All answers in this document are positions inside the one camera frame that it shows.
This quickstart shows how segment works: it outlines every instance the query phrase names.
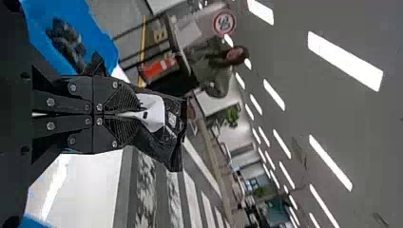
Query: ceiling light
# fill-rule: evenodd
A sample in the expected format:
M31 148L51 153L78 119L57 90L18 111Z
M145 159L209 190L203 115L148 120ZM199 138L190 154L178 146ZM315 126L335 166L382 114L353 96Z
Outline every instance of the ceiling light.
M338 225L335 217L332 215L332 213L329 211L329 208L326 206L325 202L322 200L322 198L319 196L319 194L317 193L317 190L315 189L315 187L310 184L309 185L309 189L311 190L312 195L314 196L314 198L317 200L317 203L319 203L320 207L322 208L322 210L325 212L326 216L329 218L329 221L332 222L333 226L335 228L340 228L340 226Z
M379 91L383 71L324 38L308 32L308 49L332 65L357 79L363 85Z
M256 132L255 128L252 128L252 133L253 133L253 136L255 136L256 141L258 141L258 143L261 144L261 140L260 140L258 132Z
M270 141L269 139L267 139L266 134L264 134L263 129L261 129L261 127L258 128L259 130L259 134L261 135L261 137L263 138L264 142L266 143L267 147L270 147Z
M252 113L252 110L249 108L248 104L245 104L245 110L248 113L249 117L252 119L252 121L255 120L255 116Z
M293 218L294 218L294 220L296 221L297 225L300 225L300 224L299 224L299 220L298 220L298 218L297 218L297 215L296 215L296 213L294 212L293 208L289 207L289 209L290 209L291 215L293 215Z
M255 14L258 18L265 21L270 25L275 24L275 18L273 15L273 11L262 5L262 3L255 1L255 0L248 0L248 8L253 14Z
M270 174L272 175L273 181L275 181L276 187L279 189L279 183L278 183L278 180L276 178L276 175L273 173L272 170L270 170Z
M267 151L264 151L264 153L265 153L265 155L266 155L267 160L268 160L269 163L270 163L270 166L272 166L272 169L273 169L273 170L276 170L276 166L275 166L275 164L273 163L272 158L270 158L269 153L267 153Z
M312 213L309 213L309 218L311 218L311 221L316 228L320 228L319 224L317 223L317 220L315 219L314 215L312 215Z
M290 220L291 220L291 222L293 223L293 226L294 226L295 228L297 228L296 222L294 221L293 217L290 217Z
M278 132L276 130L273 130L273 135L275 135L276 140L278 141L278 144L281 146L282 150L284 153L287 155L288 159L291 159L291 152L288 149L287 145L284 143L282 138L279 136Z
M248 67L250 70L252 70L252 63L249 59L245 59L245 61L243 61L246 64L246 67Z
M290 195L290 201L291 201L291 203L293 204L294 208L295 208L296 210L298 210L297 203L296 203L296 201L294 200L293 196L291 196L291 195Z
M228 34L224 35L224 40L226 41L226 43L233 48L234 47L234 42L232 41L231 37L229 37Z
M344 174L344 172L337 166L335 161L329 156L329 154L323 149L323 147L317 142L317 140L309 135L309 143L318 153L318 155L323 159L323 161L329 166L329 168L336 174L338 179L344 184L344 186L350 192L353 189L353 184L350 179Z
M278 93L273 89L273 87L267 82L267 80L263 80L263 86L266 91L272 96L273 100L278 104L281 110L285 111L285 102L281 99Z
M269 177L269 179L272 179L272 177L270 176L269 170L267 169L265 164L263 165L263 169L264 169L264 172L266 172L267 177Z
M240 84L240 86L245 89L245 82L242 80L242 78L240 77L240 75L238 73L235 73L235 77L237 78L238 83Z
M296 185L294 184L293 180L290 177L290 174L288 174L288 171L285 169L284 165L282 162L279 162L279 167L281 168L282 173L284 174L285 178L287 178L288 182L290 183L291 187L293 189L296 189Z
M261 109L258 101L256 101L255 97L252 94L250 94L249 98L251 99L252 104L255 106L255 108L258 111L258 113L260 114L260 116L263 115L263 110Z
M259 151L260 157L263 160L263 162L266 162L266 159L264 158L263 152L261 152L260 147L258 147L258 151Z
M287 186L285 186L285 184L284 184L284 191L285 191L286 194L290 193L290 192L288 191Z

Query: bolt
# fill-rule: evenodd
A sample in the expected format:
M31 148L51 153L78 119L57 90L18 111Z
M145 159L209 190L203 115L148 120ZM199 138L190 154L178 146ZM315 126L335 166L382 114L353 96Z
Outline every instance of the bolt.
M48 106L54 106L54 104L55 104L55 102L54 102L54 99L53 99L53 98L48 98L48 99L47 99L47 105L48 105Z
M56 125L54 124L54 122L49 122L47 124L47 129L48 130L54 130L54 128L56 128Z
M102 118L98 118L97 119L97 125L102 125L102 123L103 123Z
M75 144L75 138L74 137L71 137L70 139L68 139L68 143L69 144L71 144L71 145L74 145Z
M103 107L102 107L102 104L97 104L97 110L98 110L98 111L102 111L102 108L103 108Z
M91 123L92 123L92 121L90 118L86 119L86 125L90 125Z
M29 152L29 147L27 145L21 147L21 155L22 156L25 156L26 154L28 154L28 152Z
M75 84L71 84L71 85L70 85L70 91L71 91L71 92L77 91L77 86L76 86Z

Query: circular sign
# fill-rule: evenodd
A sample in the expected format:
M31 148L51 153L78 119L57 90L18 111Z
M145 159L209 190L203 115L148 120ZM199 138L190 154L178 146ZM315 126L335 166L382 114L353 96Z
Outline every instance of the circular sign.
M213 30L218 36L223 37L225 34L233 32L236 24L235 15L229 10L224 10L214 17Z

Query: floor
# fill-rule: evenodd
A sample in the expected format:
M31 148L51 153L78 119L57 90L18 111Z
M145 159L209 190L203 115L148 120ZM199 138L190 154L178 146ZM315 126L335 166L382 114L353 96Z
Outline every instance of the floor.
M147 15L140 0L87 2L111 37ZM141 31L116 45L121 58L140 49ZM126 74L137 82L136 72ZM188 139L183 144L183 169L169 173L136 148L62 156L29 189L26 213L59 228L230 227L220 188Z

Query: person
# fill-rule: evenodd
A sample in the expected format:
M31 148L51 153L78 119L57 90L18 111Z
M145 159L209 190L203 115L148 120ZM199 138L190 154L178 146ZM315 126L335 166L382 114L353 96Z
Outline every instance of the person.
M186 93L200 87L208 96L224 98L228 94L229 82L234 74L234 67L249 57L249 50L243 46L231 47L224 51L211 48L190 51L186 58L191 66L190 76L175 71L147 88L175 97L183 97Z

